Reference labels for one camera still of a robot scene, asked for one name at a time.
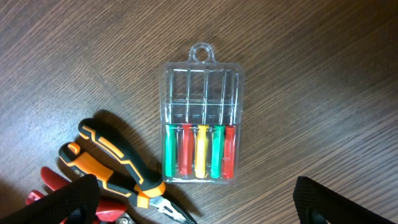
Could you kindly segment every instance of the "red handle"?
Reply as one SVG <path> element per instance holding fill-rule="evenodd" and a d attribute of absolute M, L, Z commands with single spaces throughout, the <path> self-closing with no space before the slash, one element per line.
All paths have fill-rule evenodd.
<path fill-rule="evenodd" d="M 182 125 L 182 144 L 178 155 L 178 167 L 182 176 L 192 174 L 193 131 L 191 124 Z"/>
<path fill-rule="evenodd" d="M 25 199 L 25 202 L 27 205 L 30 205 L 31 203 L 37 201 L 38 199 L 44 197 L 44 194 L 39 192 L 38 190 L 32 190 L 27 198 Z"/>
<path fill-rule="evenodd" d="M 234 177 L 235 167 L 235 127 L 225 127 L 225 142 L 224 142 L 224 158 L 222 173 L 224 179 L 232 179 Z"/>
<path fill-rule="evenodd" d="M 58 190 L 70 183 L 48 167 L 43 167 L 40 175 L 51 190 Z M 122 203 L 100 199 L 95 214 L 101 221 L 115 222 L 126 210 L 127 207 Z"/>

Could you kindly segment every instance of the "yellow screwdriver handle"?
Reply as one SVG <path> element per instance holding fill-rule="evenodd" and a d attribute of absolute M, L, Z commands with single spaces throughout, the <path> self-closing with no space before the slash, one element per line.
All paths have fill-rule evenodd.
<path fill-rule="evenodd" d="M 198 178 L 206 176 L 206 155 L 207 155 L 207 137 L 208 125 L 198 125 L 197 148 L 195 150 L 195 175 Z"/>

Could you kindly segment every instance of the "wood grain surface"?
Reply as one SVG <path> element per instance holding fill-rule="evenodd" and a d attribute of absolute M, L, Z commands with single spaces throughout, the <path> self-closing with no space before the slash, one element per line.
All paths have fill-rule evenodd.
<path fill-rule="evenodd" d="M 0 217 L 42 166 L 76 179 L 57 154 L 83 118 L 160 170 L 157 69 L 199 41 L 246 82 L 237 183 L 168 185 L 198 223 L 299 223 L 300 175 L 398 222 L 398 1 L 378 0 L 0 0 Z"/>

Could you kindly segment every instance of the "screwdriver handle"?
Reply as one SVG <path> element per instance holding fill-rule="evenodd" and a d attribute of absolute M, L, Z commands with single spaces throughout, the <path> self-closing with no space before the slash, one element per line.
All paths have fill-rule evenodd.
<path fill-rule="evenodd" d="M 178 168 L 182 176 L 192 174 L 193 161 L 193 131 L 192 124 L 182 125 L 182 139 L 180 149 L 178 150 Z"/>
<path fill-rule="evenodd" d="M 213 142 L 211 148 L 211 170 L 210 176 L 212 178 L 219 178 L 221 176 L 221 160 L 223 159 L 224 151 L 224 130 L 223 125 L 215 125 L 215 132 L 213 133 Z"/>
<path fill-rule="evenodd" d="M 208 125 L 198 125 L 197 148 L 195 151 L 195 175 L 198 178 L 206 176 L 206 155 L 207 155 L 207 129 Z"/>
<path fill-rule="evenodd" d="M 235 127 L 225 127 L 225 144 L 223 158 L 223 178 L 232 179 L 234 177 L 235 166 Z"/>
<path fill-rule="evenodd" d="M 176 138 L 175 130 L 176 125 L 167 124 L 166 125 L 166 135 L 165 135 L 165 154 L 163 161 L 163 169 L 166 177 L 173 177 L 175 174 L 175 148 L 176 148 Z"/>

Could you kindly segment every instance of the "plastic case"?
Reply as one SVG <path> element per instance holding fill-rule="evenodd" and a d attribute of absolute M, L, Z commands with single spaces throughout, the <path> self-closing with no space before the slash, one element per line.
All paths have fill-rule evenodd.
<path fill-rule="evenodd" d="M 198 49 L 207 51 L 199 61 Z M 163 178 L 169 183 L 231 183 L 237 174 L 244 71 L 219 63 L 197 43 L 187 62 L 160 69 Z"/>

